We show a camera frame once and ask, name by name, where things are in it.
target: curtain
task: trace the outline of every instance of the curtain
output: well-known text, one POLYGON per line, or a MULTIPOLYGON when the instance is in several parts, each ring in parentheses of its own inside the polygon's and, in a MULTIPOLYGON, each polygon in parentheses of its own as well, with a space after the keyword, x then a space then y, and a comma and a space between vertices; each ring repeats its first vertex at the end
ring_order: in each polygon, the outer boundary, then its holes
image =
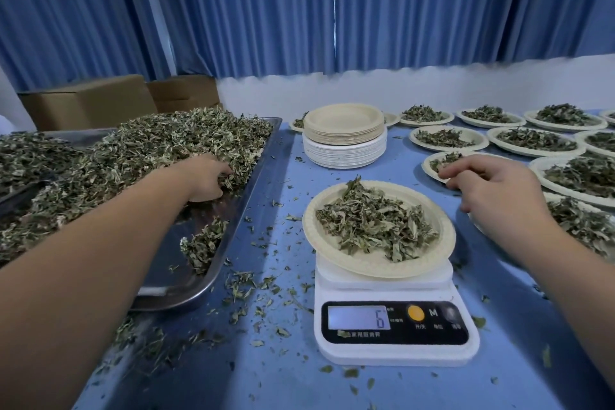
POLYGON ((336 70, 495 62, 512 0, 335 0, 336 70))
POLYGON ((160 0, 178 70, 214 77, 332 72, 333 0, 160 0))
POLYGON ((615 0, 515 0, 502 60, 615 52, 615 0))
POLYGON ((168 75, 147 0, 0 0, 0 65, 18 90, 168 75))

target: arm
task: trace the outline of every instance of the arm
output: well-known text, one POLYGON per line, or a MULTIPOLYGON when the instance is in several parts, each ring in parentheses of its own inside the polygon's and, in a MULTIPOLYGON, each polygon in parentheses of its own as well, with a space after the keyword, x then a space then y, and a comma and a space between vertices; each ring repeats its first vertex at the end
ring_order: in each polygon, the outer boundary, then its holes
POLYGON ((175 217, 220 197, 220 173, 208 155, 157 169, 0 270, 0 408, 71 407, 175 217))
POLYGON ((439 176, 451 178, 447 186, 463 194, 461 209, 472 212, 489 237, 548 292, 615 390, 615 266, 557 225, 538 179, 521 163, 474 155, 450 164, 439 176))

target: orange button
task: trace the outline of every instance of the orange button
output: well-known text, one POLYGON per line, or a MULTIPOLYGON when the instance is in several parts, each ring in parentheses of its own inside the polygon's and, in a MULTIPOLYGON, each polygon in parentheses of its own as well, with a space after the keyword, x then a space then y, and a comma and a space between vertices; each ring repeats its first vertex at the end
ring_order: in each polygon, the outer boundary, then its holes
POLYGON ((422 321, 425 319, 425 313, 416 305, 410 305, 408 307, 408 316, 415 321, 422 321))

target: white digital scale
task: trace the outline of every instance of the white digital scale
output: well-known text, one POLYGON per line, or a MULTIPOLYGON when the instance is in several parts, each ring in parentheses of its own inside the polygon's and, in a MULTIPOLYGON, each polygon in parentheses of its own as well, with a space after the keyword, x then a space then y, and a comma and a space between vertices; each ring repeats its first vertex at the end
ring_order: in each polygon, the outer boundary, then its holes
POLYGON ((479 332, 452 281, 453 267, 405 279, 354 274, 316 256, 314 335, 337 365, 462 366, 479 332))

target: digital scale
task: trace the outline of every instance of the digital scale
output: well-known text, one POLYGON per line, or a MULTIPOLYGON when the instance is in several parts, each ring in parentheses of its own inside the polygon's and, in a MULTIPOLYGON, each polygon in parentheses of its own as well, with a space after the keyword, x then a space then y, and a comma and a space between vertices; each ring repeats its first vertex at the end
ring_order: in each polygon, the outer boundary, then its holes
POLYGON ((380 279, 316 256, 314 335, 337 365, 462 366, 479 332, 444 261, 426 274, 380 279))

